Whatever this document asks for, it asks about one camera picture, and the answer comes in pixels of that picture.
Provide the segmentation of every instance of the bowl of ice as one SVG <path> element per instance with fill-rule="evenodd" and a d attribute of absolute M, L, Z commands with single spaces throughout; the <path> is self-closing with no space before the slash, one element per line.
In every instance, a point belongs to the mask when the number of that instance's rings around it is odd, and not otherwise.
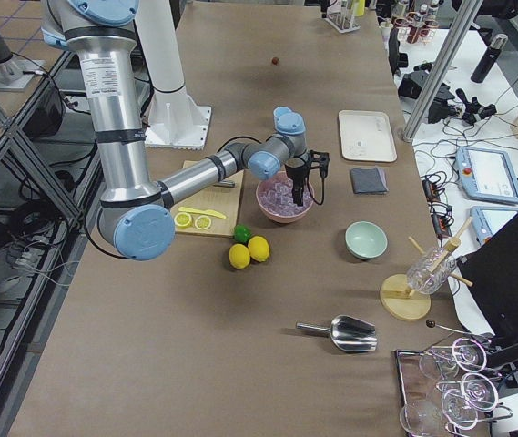
<path fill-rule="evenodd" d="M 307 214 L 313 206 L 313 199 L 307 187 L 303 192 L 301 207 L 293 203 L 292 189 L 293 182 L 284 171 L 280 171 L 271 179 L 260 181 L 257 186 L 257 202 L 263 214 L 277 223 L 292 223 Z"/>

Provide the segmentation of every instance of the blue joint cap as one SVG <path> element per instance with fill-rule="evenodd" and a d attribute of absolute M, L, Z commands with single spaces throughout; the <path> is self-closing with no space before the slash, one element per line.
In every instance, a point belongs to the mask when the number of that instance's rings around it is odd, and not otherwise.
<path fill-rule="evenodd" d="M 280 171 L 281 162 L 272 153 L 261 150 L 249 159 L 249 170 L 260 180 L 267 180 Z"/>
<path fill-rule="evenodd" d="M 139 8 L 139 0 L 68 0 L 68 3 L 88 20 L 111 27 L 131 23 Z"/>
<path fill-rule="evenodd" d="M 60 50 L 70 50 L 63 36 L 55 35 L 45 29 L 42 29 L 42 35 L 44 42 L 49 46 L 59 48 Z"/>
<path fill-rule="evenodd" d="M 176 236 L 174 219 L 159 205 L 131 209 L 115 227 L 113 242 L 124 257 L 147 261 L 166 251 Z"/>
<path fill-rule="evenodd" d="M 288 107 L 278 107 L 273 111 L 275 129 L 283 135 L 300 135 L 305 133 L 305 122 L 297 112 Z"/>

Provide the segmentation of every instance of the white table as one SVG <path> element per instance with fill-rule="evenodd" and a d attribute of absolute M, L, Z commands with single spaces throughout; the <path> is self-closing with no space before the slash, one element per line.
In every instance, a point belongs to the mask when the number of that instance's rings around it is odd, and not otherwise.
<path fill-rule="evenodd" d="M 438 30 L 433 40 L 428 44 L 418 43 L 411 45 L 406 42 L 402 43 L 401 52 L 408 54 L 409 58 L 409 67 L 403 69 L 402 73 L 411 72 L 414 66 L 423 62 L 434 61 L 446 35 L 447 30 Z M 469 145 L 471 146 L 506 151 L 510 156 L 513 169 L 518 177 L 518 137 L 513 136 L 514 132 L 512 131 L 512 127 L 506 123 L 514 123 L 518 117 L 518 98 L 511 89 L 508 90 L 510 84 L 497 65 L 493 66 L 489 75 L 481 84 L 475 84 L 470 80 L 471 73 L 481 59 L 485 48 L 486 45 L 477 32 L 468 32 L 456 57 L 452 61 L 451 69 L 447 73 L 444 83 L 451 87 L 453 94 L 455 89 L 461 88 L 465 91 L 469 100 L 471 100 L 473 96 L 477 96 L 482 105 L 486 106 L 490 103 L 494 103 L 500 115 L 499 117 L 491 117 L 491 119 L 486 122 L 478 122 L 473 128 L 464 125 L 460 119 L 449 120 L 447 127 L 443 121 L 431 125 L 426 123 L 422 124 L 412 143 L 416 153 L 419 174 L 421 176 L 427 173 L 434 173 L 435 171 L 444 171 L 449 177 L 452 175 L 452 160 L 447 158 L 431 158 L 430 155 L 442 157 L 453 154 L 456 147 L 451 143 L 441 142 L 439 146 L 436 146 L 436 143 L 443 139 L 454 141 L 460 136 L 459 132 L 454 130 L 458 129 L 465 131 L 465 135 L 469 139 Z M 401 80 L 397 77 L 396 84 L 398 85 L 400 81 Z M 507 92 L 500 98 L 500 95 L 506 90 Z M 401 105 L 406 114 L 406 112 L 411 111 L 414 101 L 406 97 L 401 97 Z M 490 139 L 491 143 L 482 141 L 474 142 L 476 139 Z M 462 139 L 460 139 L 459 144 L 462 146 L 467 145 Z M 453 216 L 455 218 L 451 229 L 453 234 L 467 217 L 469 217 L 469 210 L 472 206 L 495 205 L 493 203 L 468 199 L 461 186 L 456 183 L 447 184 L 445 190 L 446 194 L 444 200 L 453 206 Z M 473 229 L 470 228 L 465 232 L 462 238 L 462 245 L 455 252 L 455 255 L 463 255 L 477 250 L 479 244 L 475 237 Z M 462 285 L 454 298 L 459 320 L 467 329 L 476 333 L 492 331 L 475 304 L 471 293 L 467 290 L 467 287 Z M 506 436 L 509 435 L 509 431 L 518 429 L 518 394 L 504 398 L 503 402 L 513 409 L 514 416 L 509 420 L 499 421 L 493 426 L 493 435 L 495 436 Z"/>

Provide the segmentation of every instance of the yellow knife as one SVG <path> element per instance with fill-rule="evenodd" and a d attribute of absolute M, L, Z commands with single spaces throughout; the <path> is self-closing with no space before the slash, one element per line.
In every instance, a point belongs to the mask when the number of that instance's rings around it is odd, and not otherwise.
<path fill-rule="evenodd" d="M 192 214 L 206 214 L 207 216 L 218 217 L 219 219 L 225 219 L 226 216 L 221 212 L 215 211 L 214 209 L 195 209 L 190 207 L 179 207 L 179 212 L 190 212 Z"/>

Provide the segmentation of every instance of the metal scoop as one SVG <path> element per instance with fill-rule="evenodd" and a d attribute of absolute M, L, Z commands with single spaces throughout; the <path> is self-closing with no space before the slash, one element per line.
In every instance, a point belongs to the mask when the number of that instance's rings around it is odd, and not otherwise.
<path fill-rule="evenodd" d="M 295 326 L 299 330 L 330 337 L 333 344 L 344 352 L 376 351 L 378 344 L 374 325 L 350 316 L 337 316 L 329 328 L 311 323 L 297 323 Z"/>

